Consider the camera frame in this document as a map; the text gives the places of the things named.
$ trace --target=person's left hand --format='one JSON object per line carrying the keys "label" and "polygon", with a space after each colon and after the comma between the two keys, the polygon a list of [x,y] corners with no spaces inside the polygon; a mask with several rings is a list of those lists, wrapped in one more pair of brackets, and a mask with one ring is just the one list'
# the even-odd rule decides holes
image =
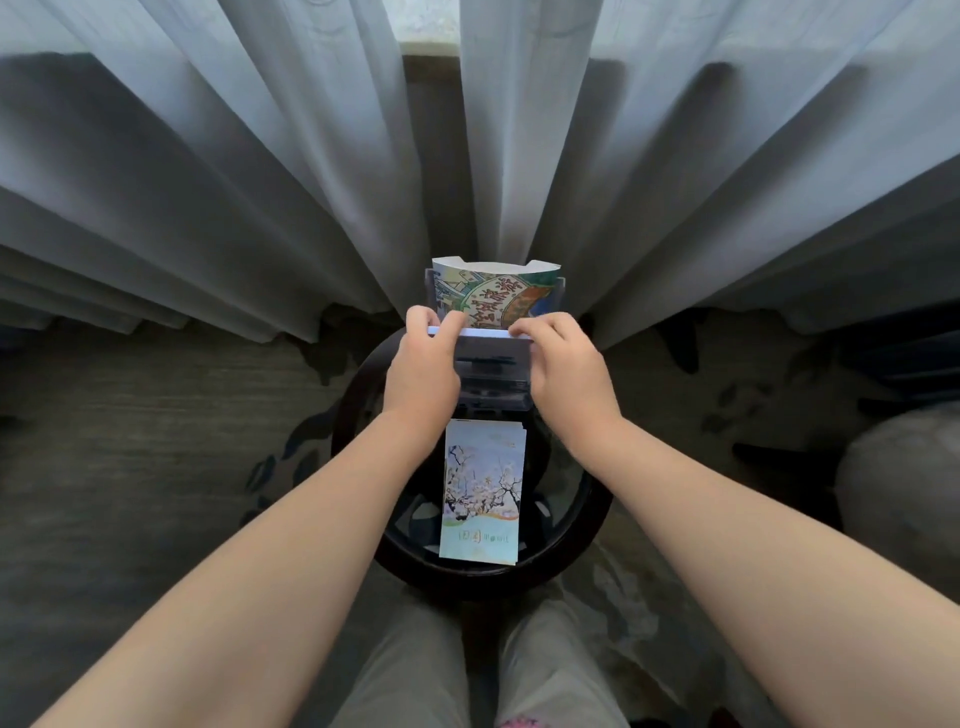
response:
{"label": "person's left hand", "polygon": [[[460,397],[460,378],[453,370],[453,349],[467,315],[451,311],[440,323],[437,312],[423,305],[407,311],[407,332],[400,339],[383,393],[383,412],[423,431],[433,448],[453,415]],[[428,326],[439,326],[435,336]]]}

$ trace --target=curtain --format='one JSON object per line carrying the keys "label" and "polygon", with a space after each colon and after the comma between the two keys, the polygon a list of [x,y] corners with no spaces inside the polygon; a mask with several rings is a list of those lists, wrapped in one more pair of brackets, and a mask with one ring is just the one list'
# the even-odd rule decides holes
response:
{"label": "curtain", "polygon": [[0,325],[313,341],[431,255],[559,262],[602,346],[958,297],[938,0],[0,0]]}

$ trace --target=black round table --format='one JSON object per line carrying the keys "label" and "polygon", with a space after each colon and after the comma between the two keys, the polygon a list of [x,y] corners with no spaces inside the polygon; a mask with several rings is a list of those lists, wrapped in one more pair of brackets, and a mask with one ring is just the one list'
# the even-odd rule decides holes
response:
{"label": "black round table", "polygon": [[[379,412],[387,369],[403,329],[384,340],[347,387],[333,424],[333,457]],[[518,595],[549,581],[589,546],[612,496],[586,473],[543,423],[528,412],[466,410],[454,417],[515,420],[527,430],[515,566],[444,559],[438,554],[444,490],[444,436],[407,482],[376,551],[376,560],[408,584],[433,595],[484,600]]]}

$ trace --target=pant leg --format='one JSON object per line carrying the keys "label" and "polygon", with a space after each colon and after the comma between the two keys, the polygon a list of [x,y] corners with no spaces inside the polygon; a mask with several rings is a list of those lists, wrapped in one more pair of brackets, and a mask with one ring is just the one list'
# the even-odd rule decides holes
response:
{"label": "pant leg", "polygon": [[496,725],[519,717],[552,728],[628,728],[576,616],[559,599],[544,600],[504,642]]}
{"label": "pant leg", "polygon": [[407,595],[330,728],[469,728],[460,622]]}

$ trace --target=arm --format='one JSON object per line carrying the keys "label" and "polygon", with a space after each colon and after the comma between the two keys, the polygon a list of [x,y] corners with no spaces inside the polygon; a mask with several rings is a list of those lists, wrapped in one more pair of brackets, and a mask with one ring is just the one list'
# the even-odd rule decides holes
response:
{"label": "arm", "polygon": [[396,498],[460,391],[463,316],[415,306],[383,413],[214,551],[36,724],[280,726],[333,644]]}
{"label": "arm", "polygon": [[960,607],[868,548],[711,471],[620,416],[566,314],[517,322],[533,397],[798,726],[960,721]]}

